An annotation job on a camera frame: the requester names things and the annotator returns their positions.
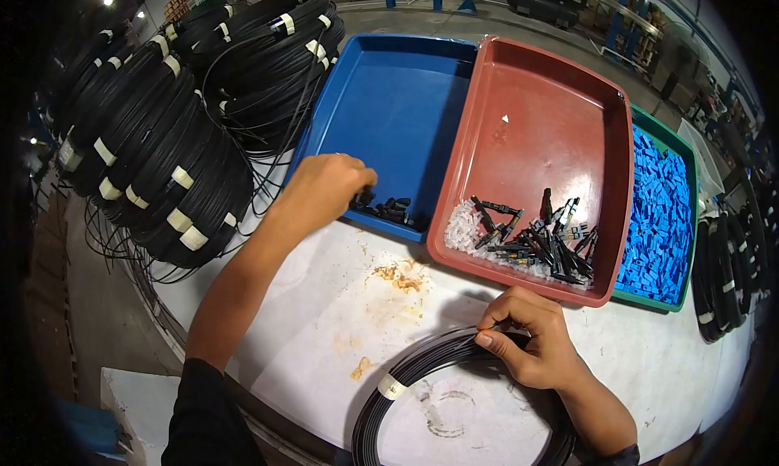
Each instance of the concrete floor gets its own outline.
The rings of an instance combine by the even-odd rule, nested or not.
[[[509,37],[596,71],[621,86],[630,101],[649,112],[660,100],[658,92],[650,89],[646,82],[600,57],[589,41],[576,33],[522,18],[492,4],[477,4],[479,17],[434,13],[430,2],[417,2],[412,6],[387,11],[377,9],[375,5],[355,7],[350,4],[340,9],[339,14],[344,19],[346,38],[360,32],[406,32],[469,41],[478,41],[484,34]],[[456,6],[457,2],[445,0],[446,8]],[[657,118],[677,130],[681,116],[675,110],[661,106]],[[68,272],[71,330],[77,357],[79,400],[99,406],[101,366],[177,375],[181,372],[181,363],[151,322],[130,279],[118,266],[109,272],[103,257],[86,246],[84,205],[83,199],[72,196],[66,214],[71,262]]]

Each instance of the black sleeve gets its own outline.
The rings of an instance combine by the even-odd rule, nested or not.
[[[633,444],[617,454],[588,461],[584,466],[638,466],[639,459],[638,445]]]
[[[243,415],[227,396],[224,376],[201,359],[184,362],[162,454],[163,466],[180,464],[266,465]]]

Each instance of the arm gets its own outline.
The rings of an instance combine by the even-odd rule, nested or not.
[[[341,216],[363,187],[375,183],[375,171],[348,155],[304,159],[208,289],[189,328],[187,358],[200,358],[224,372],[287,255],[304,237]]]
[[[491,330],[495,324],[504,330],[511,325],[527,329],[531,340],[525,350]],[[610,456],[637,443],[633,417],[577,355],[558,303],[513,287],[487,307],[476,327],[476,343],[500,357],[516,381],[557,391],[577,431],[598,455]]]

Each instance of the cable spool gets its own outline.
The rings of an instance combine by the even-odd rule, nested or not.
[[[379,428],[395,399],[406,388],[425,376],[451,365],[497,360],[492,353],[473,342],[473,333],[452,336],[462,330],[464,329],[436,337],[406,354],[389,370],[377,389],[371,393],[357,416],[352,431],[351,452],[357,466],[381,464],[377,444]],[[520,348],[524,348],[530,341],[530,338],[524,334],[506,333],[506,335]],[[557,393],[549,391],[549,398],[556,411],[557,423],[554,425],[546,450],[536,464],[560,466],[567,461],[573,451],[576,431]]]
[[[343,38],[329,0],[264,0],[214,28],[192,64],[256,160],[296,146]]]
[[[738,299],[736,298],[736,278],[734,274],[735,261],[731,254],[732,242],[728,233],[729,216],[724,211],[718,220],[716,221],[716,234],[713,235],[710,229],[709,236],[714,236],[714,245],[718,251],[717,257],[719,258],[717,268],[712,268],[714,278],[714,301],[715,305],[719,305],[719,312],[724,316],[724,321],[728,324],[728,331],[740,327],[744,324],[744,316],[741,314],[741,310],[738,306]],[[711,262],[717,261],[717,258],[712,258]]]
[[[148,259],[194,269],[223,253],[253,195],[243,152],[209,117],[191,71],[154,37],[124,60],[98,68],[75,102],[58,162],[62,178],[88,197]],[[87,230],[93,235],[91,227]]]
[[[740,320],[743,322],[751,309],[753,290],[757,288],[755,257],[735,216],[727,218],[727,233],[735,289],[742,293],[738,302],[738,310],[741,313]]]
[[[713,343],[725,332],[720,328],[717,322],[717,316],[714,310],[714,296],[712,286],[709,282],[708,268],[709,261],[709,221],[701,220],[698,223],[698,241],[695,247],[695,261],[693,263],[693,300],[695,301],[695,312],[698,317],[698,328],[700,335],[706,343]]]
[[[708,343],[746,321],[756,279],[750,249],[738,221],[727,211],[699,222],[693,296],[698,327]]]
[[[106,62],[121,46],[126,45],[125,32],[127,26],[119,23],[110,29],[100,31],[71,62],[62,76],[62,81],[52,98],[49,113],[53,117],[52,132],[54,137],[60,136],[63,120],[61,115],[69,104],[71,93],[78,92],[80,86],[89,82],[101,65]]]

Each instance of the worktable surface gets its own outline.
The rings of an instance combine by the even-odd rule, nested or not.
[[[248,218],[243,228],[256,224]],[[228,259],[178,284],[155,285],[185,330]],[[365,399],[404,350],[476,324],[503,290],[433,263],[423,244],[336,221],[287,257],[228,373],[292,422],[350,450]],[[635,418],[642,462],[698,430],[722,340],[701,339],[691,291],[677,314],[614,302],[564,304],[564,314],[581,357]],[[549,436],[544,404],[543,394],[499,369],[449,368],[416,383],[389,410],[379,455],[383,464],[404,466],[532,464]]]

